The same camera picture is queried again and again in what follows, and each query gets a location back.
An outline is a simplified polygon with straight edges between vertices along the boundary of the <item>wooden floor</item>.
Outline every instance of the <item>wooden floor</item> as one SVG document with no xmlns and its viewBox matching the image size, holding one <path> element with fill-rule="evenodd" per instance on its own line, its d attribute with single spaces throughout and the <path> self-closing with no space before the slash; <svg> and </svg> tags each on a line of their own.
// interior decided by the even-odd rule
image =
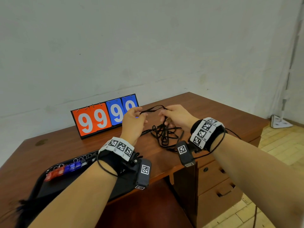
<svg viewBox="0 0 304 228">
<path fill-rule="evenodd" d="M 304 174 L 304 128 L 263 130 L 259 145 L 263 151 Z M 203 228 L 252 228 L 255 204 L 244 194 L 242 200 Z M 274 225 L 258 210 L 256 228 L 273 228 Z"/>
</svg>

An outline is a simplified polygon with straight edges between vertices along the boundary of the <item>wooden desk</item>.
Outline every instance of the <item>wooden desk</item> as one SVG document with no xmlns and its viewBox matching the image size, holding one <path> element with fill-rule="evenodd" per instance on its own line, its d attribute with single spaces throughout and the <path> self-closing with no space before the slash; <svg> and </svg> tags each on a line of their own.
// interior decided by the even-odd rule
<svg viewBox="0 0 304 228">
<path fill-rule="evenodd" d="M 185 93 L 143 106 L 183 105 L 197 118 L 213 117 L 233 130 L 246 142 L 258 139 L 268 121 L 234 109 L 193 93 Z M 150 113 L 145 128 L 159 125 L 157 113 Z M 119 137 L 121 127 L 81 140 L 75 126 L 25 140 L 0 169 L 0 215 L 17 206 L 18 200 L 27 199 L 37 178 L 50 166 L 63 160 L 99 149 L 113 136 Z M 190 133 L 184 134 L 187 140 Z M 179 157 L 158 146 L 150 135 L 139 138 L 136 151 L 152 162 L 150 183 L 155 182 L 183 168 Z M 198 160 L 198 167 L 214 161 L 213 156 Z M 2 226 L 13 227 L 8 219 Z"/>
</svg>

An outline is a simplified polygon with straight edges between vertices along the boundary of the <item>hand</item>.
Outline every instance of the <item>hand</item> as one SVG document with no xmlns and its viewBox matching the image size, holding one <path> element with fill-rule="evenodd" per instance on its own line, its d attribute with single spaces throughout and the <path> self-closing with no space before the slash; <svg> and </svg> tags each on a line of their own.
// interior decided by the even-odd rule
<svg viewBox="0 0 304 228">
<path fill-rule="evenodd" d="M 183 130 L 190 131 L 193 124 L 199 119 L 192 116 L 184 107 L 181 105 L 170 105 L 166 107 L 168 110 L 161 110 L 159 116 L 161 116 L 161 122 L 164 122 L 165 116 L 167 120 L 165 125 L 169 127 L 181 127 Z"/>
<path fill-rule="evenodd" d="M 123 130 L 120 138 L 126 140 L 132 146 L 137 142 L 140 137 L 144 124 L 148 123 L 146 117 L 147 113 L 140 114 L 142 107 L 134 107 L 128 110 L 123 118 Z"/>
</svg>

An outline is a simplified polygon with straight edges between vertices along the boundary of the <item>forearm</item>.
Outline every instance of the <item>forearm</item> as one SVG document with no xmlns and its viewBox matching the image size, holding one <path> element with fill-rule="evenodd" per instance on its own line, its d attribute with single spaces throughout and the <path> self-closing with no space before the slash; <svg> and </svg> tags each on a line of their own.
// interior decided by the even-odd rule
<svg viewBox="0 0 304 228">
<path fill-rule="evenodd" d="M 213 149 L 222 138 L 212 144 Z M 300 227 L 304 215 L 304 181 L 268 153 L 229 134 L 213 152 L 233 182 L 276 227 Z"/>
<path fill-rule="evenodd" d="M 105 162 L 104 168 L 116 174 Z M 95 227 L 106 206 L 117 178 L 93 163 L 59 194 L 31 223 L 40 227 Z"/>
</svg>

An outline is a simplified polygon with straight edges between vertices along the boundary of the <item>white number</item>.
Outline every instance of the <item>white number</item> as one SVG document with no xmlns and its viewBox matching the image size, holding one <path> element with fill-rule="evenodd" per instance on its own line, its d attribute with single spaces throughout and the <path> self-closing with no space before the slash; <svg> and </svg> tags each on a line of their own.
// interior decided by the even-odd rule
<svg viewBox="0 0 304 228">
<path fill-rule="evenodd" d="M 92 129 L 93 129 L 93 123 L 92 123 L 92 120 L 89 117 L 89 115 L 87 115 L 87 114 L 81 114 L 81 115 L 79 115 L 78 116 L 78 121 L 79 121 L 79 124 L 82 125 L 83 127 L 89 126 L 88 129 L 87 128 L 82 129 L 83 132 L 89 133 L 89 132 L 92 131 Z"/>
<path fill-rule="evenodd" d="M 115 118 L 115 119 L 114 119 L 115 122 L 122 122 L 123 116 L 124 116 L 124 115 L 123 115 L 123 111 L 121 110 L 121 108 L 120 108 L 119 105 L 113 104 L 113 105 L 111 106 L 111 113 L 112 113 L 112 115 L 115 116 L 115 117 L 117 117 L 117 116 L 119 115 L 119 118 Z"/>
<path fill-rule="evenodd" d="M 135 103 L 134 103 L 132 100 L 126 101 L 126 109 L 127 109 L 127 111 L 128 111 L 130 108 L 133 108 L 133 107 L 135 107 Z"/>
<path fill-rule="evenodd" d="M 101 124 L 101 123 L 97 124 L 97 126 L 99 128 L 105 128 L 107 126 L 107 123 L 108 123 L 107 116 L 102 109 L 95 110 L 94 117 L 95 117 L 97 122 L 102 122 L 103 121 L 103 124 Z"/>
</svg>

